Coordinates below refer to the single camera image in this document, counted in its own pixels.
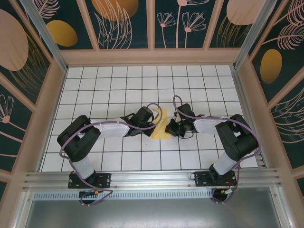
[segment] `cable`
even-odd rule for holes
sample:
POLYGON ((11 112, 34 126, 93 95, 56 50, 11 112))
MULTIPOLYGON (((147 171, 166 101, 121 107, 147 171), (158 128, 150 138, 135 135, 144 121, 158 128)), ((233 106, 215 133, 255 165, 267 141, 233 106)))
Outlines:
POLYGON ((153 125, 153 126, 150 126, 150 127, 136 127, 136 126, 133 126, 131 124, 128 124, 128 123, 125 123, 125 122, 120 122, 120 121, 102 121, 102 122, 97 122, 97 123, 91 123, 91 124, 88 124, 82 128, 80 128, 78 131, 76 131, 61 147, 60 151, 59 151, 59 156, 62 157, 62 158, 66 158, 69 160, 69 163, 70 165, 72 166, 73 170, 75 171, 75 173, 77 174, 78 178, 87 186, 91 187, 92 189, 95 189, 95 190, 98 190, 98 191, 108 191, 109 193, 106 194, 104 197, 102 197, 101 199, 99 200, 96 200, 94 201, 93 203, 91 204, 84 204, 82 199, 83 197, 80 199, 80 202, 82 204, 82 206, 87 206, 89 207, 90 205, 93 206, 93 205, 96 205, 98 203, 100 203, 101 201, 103 201, 106 197, 108 197, 109 195, 111 195, 113 193, 113 190, 110 190, 110 189, 102 189, 102 188, 98 188, 94 185, 91 185, 89 184, 88 182, 86 182, 81 176, 80 174, 78 173, 78 171, 76 170, 75 166, 73 165, 73 163, 71 162, 70 158, 67 157, 67 156, 64 156, 63 155, 63 150, 65 149, 65 147, 69 144, 69 142, 74 138, 76 137, 80 132, 82 132, 83 130, 85 130, 86 128, 89 128, 91 126, 96 126, 96 125, 102 125, 102 124, 122 124, 122 125, 126 125, 128 127, 131 127, 131 128, 134 128, 134 129, 137 129, 137 130, 149 130, 149 129, 152 129, 154 127, 156 127, 162 120, 162 108, 156 104, 156 103, 150 103, 147 105, 147 107, 149 107, 150 105, 155 105, 159 108, 160 112, 161 112, 161 116, 160 116, 160 119, 158 120, 158 122, 153 125))

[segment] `metal base plate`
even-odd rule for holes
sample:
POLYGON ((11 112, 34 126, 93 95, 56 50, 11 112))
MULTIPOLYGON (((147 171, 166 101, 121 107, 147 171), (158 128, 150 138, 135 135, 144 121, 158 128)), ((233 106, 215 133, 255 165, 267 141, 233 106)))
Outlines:
POLYGON ((209 187, 209 186, 229 186, 229 181, 234 185, 237 184, 236 175, 233 171, 229 171, 223 175, 217 183, 214 183, 209 175, 209 171, 194 172, 194 180, 196 187, 209 187))
MULTIPOLYGON (((77 176, 76 173, 70 174, 70 179, 68 182, 68 188, 69 189, 90 189, 91 187, 84 184, 77 176)), ((96 187, 108 189, 110 188, 111 183, 111 174, 110 173, 98 173, 96 177, 96 187)))

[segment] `purple cable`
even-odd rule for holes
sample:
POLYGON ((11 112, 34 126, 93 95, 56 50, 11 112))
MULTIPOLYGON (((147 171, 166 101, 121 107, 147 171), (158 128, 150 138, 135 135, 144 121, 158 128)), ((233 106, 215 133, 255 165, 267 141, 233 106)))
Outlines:
MULTIPOLYGON (((196 117, 196 116, 187 115, 187 114, 181 112, 180 110, 178 110, 178 108, 177 108, 177 106, 176 106, 176 104, 175 104, 175 98, 176 98, 176 97, 180 100, 181 105, 182 105, 182 99, 181 99, 180 96, 175 95, 175 96, 173 97, 173 101, 172 101, 175 110, 176 110, 179 114, 181 114, 181 115, 183 115, 183 116, 185 116, 185 117, 188 117, 188 118, 192 118, 192 119, 212 119, 212 120, 226 120, 226 121, 230 121, 230 122, 236 123, 236 124, 238 124, 238 125, 244 127, 245 129, 247 129, 247 130, 255 137, 255 139, 256 139, 256 141, 257 141, 257 143, 258 143, 258 150, 257 150, 256 152, 254 152, 252 155, 249 155, 249 156, 246 156, 246 157, 244 157, 244 158, 241 158, 241 159, 240 159, 237 163, 235 163, 235 165, 232 167, 232 169, 236 169, 236 168, 237 168, 237 174, 238 174, 238 175, 237 175, 237 185, 236 185, 236 188, 237 188, 237 187, 238 187, 238 180, 239 180, 240 163, 241 163, 243 160, 248 159, 248 158, 251 158, 251 157, 254 157, 254 156, 258 155, 258 154, 261 152, 261 150, 262 150, 262 142, 261 142, 261 139, 258 137, 258 135, 257 135, 250 127, 246 126, 245 124, 243 124, 243 123, 241 123, 241 122, 239 122, 239 121, 237 121, 237 120, 232 120, 232 119, 225 118, 225 117, 215 117, 215 116, 201 116, 201 117, 196 117)), ((213 196, 215 190, 216 190, 216 188, 214 188, 214 189, 212 190, 211 199, 212 199, 213 202, 219 202, 219 200, 216 199, 216 198, 214 198, 214 196, 213 196)), ((230 201, 231 198, 232 198, 232 196, 233 196, 233 194, 226 200, 226 202, 230 201)))
POLYGON ((73 170, 75 171, 75 173, 77 174, 78 178, 84 183, 86 184, 87 186, 91 187, 92 189, 95 189, 95 190, 98 190, 98 191, 108 191, 109 193, 106 194, 104 197, 102 197, 101 199, 97 200, 97 201, 94 201, 93 203, 91 204, 84 204, 82 199, 88 195, 88 194, 85 194, 81 197, 80 199, 80 202, 82 204, 82 206, 87 206, 89 207, 90 205, 93 206, 93 205, 96 205, 97 203, 101 202, 102 200, 104 200, 106 197, 108 197, 109 195, 111 195, 113 193, 113 190, 110 190, 110 189, 101 189, 101 188, 98 188, 94 185, 91 185, 89 184, 88 182, 86 182, 81 176, 80 174, 77 172, 77 170, 75 169, 73 163, 71 162, 70 158, 67 157, 67 156, 64 156, 62 153, 63 153, 63 150, 65 149, 65 147, 68 145, 68 143, 74 138, 76 137, 76 135, 78 135, 80 132, 82 132, 83 130, 85 130, 86 128, 88 127, 91 127, 91 126, 95 126, 95 125, 102 125, 102 124, 123 124, 123 125, 126 125, 128 127, 131 127, 131 128, 134 128, 134 129, 137 129, 137 130, 149 130, 149 129, 152 129, 154 127, 156 127, 162 120, 162 108, 156 104, 156 103, 150 103, 147 105, 147 107, 149 107, 150 105, 155 105, 159 108, 160 112, 161 112, 161 116, 160 116, 160 119, 158 120, 158 122, 156 124, 154 124, 153 126, 150 126, 150 127, 136 127, 136 126, 133 126, 131 124, 128 124, 128 123, 125 123, 125 122, 120 122, 120 121, 102 121, 102 122, 97 122, 97 123, 91 123, 91 124, 88 124, 82 128, 80 128, 78 131, 76 131, 61 147, 60 151, 59 151, 59 156, 62 157, 62 158, 66 158, 66 159, 69 159, 69 163, 70 165, 72 166, 73 170))

